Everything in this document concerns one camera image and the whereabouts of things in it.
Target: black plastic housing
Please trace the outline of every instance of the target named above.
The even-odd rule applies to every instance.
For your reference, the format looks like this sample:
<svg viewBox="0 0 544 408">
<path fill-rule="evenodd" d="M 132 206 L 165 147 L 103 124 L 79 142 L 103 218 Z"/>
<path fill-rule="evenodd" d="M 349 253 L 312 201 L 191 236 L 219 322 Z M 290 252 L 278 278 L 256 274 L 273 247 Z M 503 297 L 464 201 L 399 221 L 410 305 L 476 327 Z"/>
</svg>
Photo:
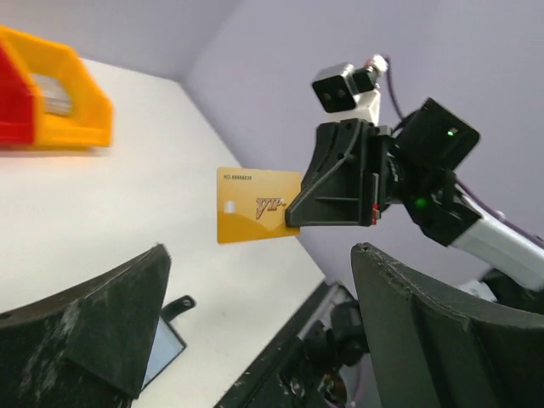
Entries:
<svg viewBox="0 0 544 408">
<path fill-rule="evenodd" d="M 375 89 L 379 77 L 379 72 L 371 66 L 355 70 L 354 82 L 355 86 L 357 87 L 357 91 L 362 94 L 364 92 L 370 92 L 372 89 Z"/>
<path fill-rule="evenodd" d="M 355 366 L 360 363 L 363 354 L 369 352 L 359 303 L 356 300 L 341 303 L 332 310 L 331 331 L 341 365 Z"/>
<path fill-rule="evenodd" d="M 427 169 L 455 170 L 479 142 L 479 133 L 432 98 L 407 121 L 393 155 Z"/>
<path fill-rule="evenodd" d="M 351 264 L 383 408 L 532 408 L 544 400 L 544 316 L 492 303 L 370 244 Z"/>
<path fill-rule="evenodd" d="M 327 113 L 351 111 L 357 107 L 358 94 L 351 64 L 339 64 L 318 72 L 312 82 L 315 95 Z"/>
<path fill-rule="evenodd" d="M 0 318 L 0 406 L 128 408 L 167 288 L 162 245 Z"/>
<path fill-rule="evenodd" d="M 302 189 L 286 210 L 292 227 L 370 226 L 386 208 L 389 127 L 349 119 L 322 123 Z"/>
</svg>

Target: camera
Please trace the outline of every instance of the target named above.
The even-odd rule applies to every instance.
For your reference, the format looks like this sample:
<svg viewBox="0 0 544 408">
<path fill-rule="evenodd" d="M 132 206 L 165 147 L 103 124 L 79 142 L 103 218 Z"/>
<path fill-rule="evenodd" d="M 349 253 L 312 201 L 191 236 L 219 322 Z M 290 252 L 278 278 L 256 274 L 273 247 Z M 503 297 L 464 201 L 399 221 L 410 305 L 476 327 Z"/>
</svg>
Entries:
<svg viewBox="0 0 544 408">
<path fill-rule="evenodd" d="M 406 122 L 391 153 L 419 168 L 453 171 L 478 142 L 475 129 L 428 98 Z"/>
<path fill-rule="evenodd" d="M 359 95 L 375 89 L 387 69 L 388 63 L 381 55 L 374 55 L 359 69 L 349 63 L 334 65 L 317 74 L 312 88 L 326 113 L 352 111 Z"/>
</svg>

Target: yellow card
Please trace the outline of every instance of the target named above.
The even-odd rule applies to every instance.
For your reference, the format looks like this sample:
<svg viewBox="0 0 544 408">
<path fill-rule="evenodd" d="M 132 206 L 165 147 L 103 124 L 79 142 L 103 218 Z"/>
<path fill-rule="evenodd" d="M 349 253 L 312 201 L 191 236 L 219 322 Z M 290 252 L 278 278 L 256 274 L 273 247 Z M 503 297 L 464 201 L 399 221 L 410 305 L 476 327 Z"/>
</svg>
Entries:
<svg viewBox="0 0 544 408">
<path fill-rule="evenodd" d="M 297 235 L 287 228 L 286 209 L 300 192 L 300 173 L 218 169 L 218 243 Z"/>
</svg>

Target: card chip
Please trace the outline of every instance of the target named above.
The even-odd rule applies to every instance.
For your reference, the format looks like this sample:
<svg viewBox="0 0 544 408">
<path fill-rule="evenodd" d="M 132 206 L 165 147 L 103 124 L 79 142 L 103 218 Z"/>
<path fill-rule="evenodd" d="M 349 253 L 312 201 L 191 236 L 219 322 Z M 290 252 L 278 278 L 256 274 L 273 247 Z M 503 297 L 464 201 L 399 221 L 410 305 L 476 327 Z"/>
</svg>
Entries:
<svg viewBox="0 0 544 408">
<path fill-rule="evenodd" d="M 235 213 L 235 202 L 227 201 L 224 203 L 224 213 L 225 214 L 234 214 Z"/>
</svg>

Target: black clip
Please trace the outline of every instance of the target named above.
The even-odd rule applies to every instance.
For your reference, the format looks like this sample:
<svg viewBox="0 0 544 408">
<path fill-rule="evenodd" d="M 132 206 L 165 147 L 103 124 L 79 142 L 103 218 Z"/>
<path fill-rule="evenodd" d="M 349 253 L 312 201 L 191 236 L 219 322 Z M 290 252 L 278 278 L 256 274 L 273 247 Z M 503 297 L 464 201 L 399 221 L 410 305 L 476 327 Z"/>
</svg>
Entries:
<svg viewBox="0 0 544 408">
<path fill-rule="evenodd" d="M 191 310 L 196 306 L 196 301 L 189 295 L 180 297 L 167 304 L 161 311 L 161 317 L 168 323 L 176 317 Z"/>
</svg>

